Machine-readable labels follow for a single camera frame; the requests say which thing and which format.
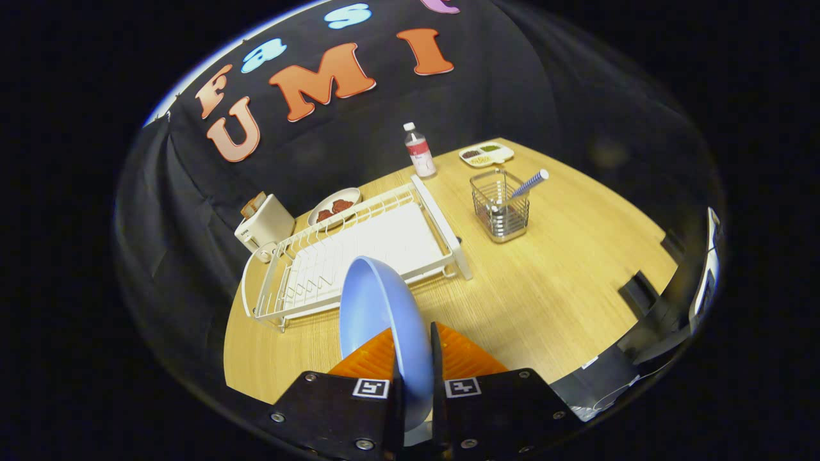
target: blue letter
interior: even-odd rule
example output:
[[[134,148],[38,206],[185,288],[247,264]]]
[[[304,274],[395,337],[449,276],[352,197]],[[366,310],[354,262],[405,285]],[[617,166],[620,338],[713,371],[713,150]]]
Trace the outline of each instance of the blue letter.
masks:
[[[285,49],[287,49],[287,47],[288,45],[282,44],[281,39],[273,39],[259,45],[254,48],[252,52],[249,52],[245,59],[242,60],[245,63],[245,65],[242,66],[242,73],[247,74],[253,69],[261,66],[263,62],[270,61],[274,57],[279,56],[285,51]]]
[[[349,25],[367,21],[372,13],[367,9],[366,3],[356,3],[349,7],[333,10],[325,15],[325,21],[330,22],[327,26],[331,29],[341,29]]]

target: wooden table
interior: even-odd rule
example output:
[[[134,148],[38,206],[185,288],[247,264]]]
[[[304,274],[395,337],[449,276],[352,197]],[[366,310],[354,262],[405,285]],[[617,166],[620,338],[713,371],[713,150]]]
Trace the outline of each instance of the wooden table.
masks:
[[[515,176],[549,172],[530,193],[527,233],[492,242],[474,215],[469,183],[491,167],[470,167],[455,151],[435,157],[438,173],[425,186],[462,238],[473,279],[438,276],[412,292],[425,322],[443,322],[508,368],[532,367],[553,382],[635,324],[618,288],[641,270],[661,292],[677,265],[660,245],[663,230],[621,196],[541,153],[493,140],[515,151],[503,164]],[[409,166],[359,189],[366,199],[407,184],[413,173]],[[308,214],[297,218],[294,232],[307,227]],[[249,294],[258,293],[266,269],[253,259]],[[339,310],[293,319],[280,333],[248,318],[237,291],[224,353],[227,385],[273,404],[300,372],[327,372],[341,360]]]

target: white toaster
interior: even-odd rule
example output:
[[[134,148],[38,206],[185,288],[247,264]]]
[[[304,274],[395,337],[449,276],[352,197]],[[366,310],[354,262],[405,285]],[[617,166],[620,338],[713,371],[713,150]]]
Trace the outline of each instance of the white toaster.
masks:
[[[270,262],[276,245],[293,234],[295,225],[296,220],[288,210],[273,194],[268,194],[253,216],[242,219],[234,235],[251,253],[267,245],[268,248],[257,253],[257,258],[262,262]]]

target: white dish rack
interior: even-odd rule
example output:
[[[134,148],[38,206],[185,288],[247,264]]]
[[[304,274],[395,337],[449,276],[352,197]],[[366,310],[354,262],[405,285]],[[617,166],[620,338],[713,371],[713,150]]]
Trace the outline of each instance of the white dish rack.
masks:
[[[245,293],[243,273],[242,300],[248,317],[283,333],[291,318],[339,307],[344,278],[358,256],[387,263],[408,284],[437,274],[456,276],[447,266],[472,278],[458,239],[416,175],[282,240],[273,256],[255,298]],[[253,306],[249,299],[256,301]]]

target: plate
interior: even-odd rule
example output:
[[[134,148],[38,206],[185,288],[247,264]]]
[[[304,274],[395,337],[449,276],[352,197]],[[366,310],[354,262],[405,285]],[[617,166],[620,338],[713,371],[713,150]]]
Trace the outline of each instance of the plate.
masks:
[[[335,194],[332,194],[327,199],[322,200],[319,202],[318,205],[310,212],[310,216],[307,217],[307,225],[313,226],[317,223],[317,219],[319,218],[319,212],[321,210],[331,210],[333,208],[333,202],[336,200],[347,200],[348,202],[353,202],[353,205],[362,201],[362,193],[359,189],[355,187],[348,187],[347,189],[342,189]],[[332,229],[338,225],[340,225],[342,221],[336,222],[328,227],[328,229]]]
[[[492,150],[484,150],[484,148],[493,147]],[[477,151],[479,155],[473,157],[464,157],[466,153],[471,151]],[[461,158],[467,165],[475,168],[483,168],[493,164],[501,164],[513,158],[515,153],[509,147],[499,144],[493,141],[488,141],[486,143],[478,143],[469,148],[466,148],[458,153],[458,157]]]
[[[421,425],[433,408],[433,351],[416,299],[398,272],[360,256],[350,264],[339,306],[342,358],[387,328],[404,381],[404,430]]]

